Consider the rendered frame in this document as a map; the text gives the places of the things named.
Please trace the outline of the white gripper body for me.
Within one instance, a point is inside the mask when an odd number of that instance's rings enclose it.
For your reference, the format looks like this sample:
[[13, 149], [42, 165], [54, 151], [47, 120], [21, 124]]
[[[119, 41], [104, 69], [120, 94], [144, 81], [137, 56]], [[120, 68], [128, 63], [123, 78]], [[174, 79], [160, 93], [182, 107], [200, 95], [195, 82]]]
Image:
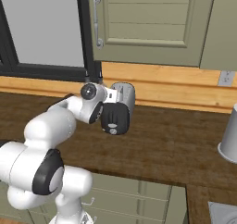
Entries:
[[81, 87], [81, 98], [86, 102], [104, 102], [106, 89], [102, 84], [87, 82]]

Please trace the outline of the black framed window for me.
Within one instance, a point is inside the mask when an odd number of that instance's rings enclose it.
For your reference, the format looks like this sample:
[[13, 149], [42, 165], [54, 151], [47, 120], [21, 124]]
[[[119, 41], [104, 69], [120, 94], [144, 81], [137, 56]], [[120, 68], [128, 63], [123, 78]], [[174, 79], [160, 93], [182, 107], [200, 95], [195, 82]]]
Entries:
[[89, 0], [0, 0], [0, 76], [98, 82]]

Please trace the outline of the olive green cupboard door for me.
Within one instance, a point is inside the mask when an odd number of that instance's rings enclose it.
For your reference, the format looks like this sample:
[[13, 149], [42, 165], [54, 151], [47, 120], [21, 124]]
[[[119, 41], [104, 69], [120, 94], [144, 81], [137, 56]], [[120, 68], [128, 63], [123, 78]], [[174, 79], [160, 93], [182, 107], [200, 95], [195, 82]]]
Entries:
[[213, 0], [89, 0], [94, 58], [107, 62], [197, 67]]

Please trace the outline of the olive green drawer front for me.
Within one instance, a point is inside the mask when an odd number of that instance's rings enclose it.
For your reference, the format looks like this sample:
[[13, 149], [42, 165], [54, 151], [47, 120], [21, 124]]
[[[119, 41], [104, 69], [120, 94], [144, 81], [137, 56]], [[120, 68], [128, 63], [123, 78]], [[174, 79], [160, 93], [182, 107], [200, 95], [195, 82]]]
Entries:
[[95, 224], [164, 224], [167, 200], [92, 190], [81, 199]]
[[144, 180], [125, 179], [115, 176], [93, 174], [93, 187], [117, 193], [140, 195], [158, 200], [168, 200], [171, 186]]

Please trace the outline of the plain olive green cupboard panel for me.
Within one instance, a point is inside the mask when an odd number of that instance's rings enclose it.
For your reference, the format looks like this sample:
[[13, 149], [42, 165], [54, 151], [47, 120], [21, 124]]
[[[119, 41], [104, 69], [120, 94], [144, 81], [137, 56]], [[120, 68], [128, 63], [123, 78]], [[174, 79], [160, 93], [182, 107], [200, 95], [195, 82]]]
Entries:
[[237, 71], [237, 0], [214, 0], [200, 68]]

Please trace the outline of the narrow olive green cupboard front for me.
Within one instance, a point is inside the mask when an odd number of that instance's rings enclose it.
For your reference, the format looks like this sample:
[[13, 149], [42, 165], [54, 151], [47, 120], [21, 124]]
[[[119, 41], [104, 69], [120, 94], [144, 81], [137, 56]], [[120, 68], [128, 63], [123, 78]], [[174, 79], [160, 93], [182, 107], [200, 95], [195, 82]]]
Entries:
[[173, 186], [171, 189], [165, 224], [189, 224], [186, 190], [183, 187]]

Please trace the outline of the grey tapered container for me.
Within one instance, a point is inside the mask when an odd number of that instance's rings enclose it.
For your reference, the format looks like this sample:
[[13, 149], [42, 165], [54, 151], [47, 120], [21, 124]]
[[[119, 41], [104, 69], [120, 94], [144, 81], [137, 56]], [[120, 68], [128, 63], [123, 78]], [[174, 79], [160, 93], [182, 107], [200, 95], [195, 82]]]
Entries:
[[218, 144], [218, 152], [225, 160], [237, 164], [237, 104], [231, 111], [222, 141]]

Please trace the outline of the grey sink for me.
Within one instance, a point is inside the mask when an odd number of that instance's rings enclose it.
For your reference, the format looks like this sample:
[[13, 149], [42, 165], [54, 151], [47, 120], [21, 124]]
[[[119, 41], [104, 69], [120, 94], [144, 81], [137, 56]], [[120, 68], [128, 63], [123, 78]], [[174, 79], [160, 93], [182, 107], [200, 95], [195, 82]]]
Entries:
[[211, 224], [237, 224], [237, 205], [209, 202]]

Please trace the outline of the grey wall socket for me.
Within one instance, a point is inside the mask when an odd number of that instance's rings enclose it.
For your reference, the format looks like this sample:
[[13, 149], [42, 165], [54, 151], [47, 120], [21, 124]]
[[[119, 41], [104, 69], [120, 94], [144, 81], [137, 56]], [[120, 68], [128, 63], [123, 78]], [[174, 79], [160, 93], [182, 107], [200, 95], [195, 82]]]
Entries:
[[218, 78], [218, 86], [231, 87], [234, 76], [234, 71], [222, 70]]

